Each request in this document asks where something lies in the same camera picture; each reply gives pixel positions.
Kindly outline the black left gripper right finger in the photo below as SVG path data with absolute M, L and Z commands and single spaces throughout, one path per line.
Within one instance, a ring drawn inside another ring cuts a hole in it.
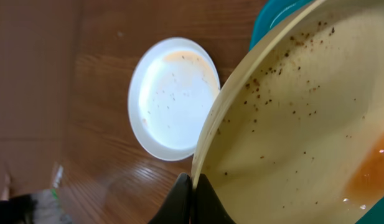
M 201 174 L 192 199 L 192 224 L 235 224 L 205 174 Z

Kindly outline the white plate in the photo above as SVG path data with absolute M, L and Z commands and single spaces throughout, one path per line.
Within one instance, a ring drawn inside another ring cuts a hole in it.
M 193 155 L 220 89 L 217 69 L 199 44 L 181 37 L 158 42 L 130 81 L 128 115 L 136 139 L 163 161 Z

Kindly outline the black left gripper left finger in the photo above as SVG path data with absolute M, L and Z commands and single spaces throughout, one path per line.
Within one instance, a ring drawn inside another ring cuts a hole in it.
M 148 224 L 189 224 L 191 196 L 191 178 L 186 173 L 181 173 Z

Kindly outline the yellow plate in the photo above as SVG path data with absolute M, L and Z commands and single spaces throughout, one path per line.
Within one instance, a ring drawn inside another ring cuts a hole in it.
M 236 223 L 384 223 L 384 0 L 312 1 L 220 91 L 192 163 Z

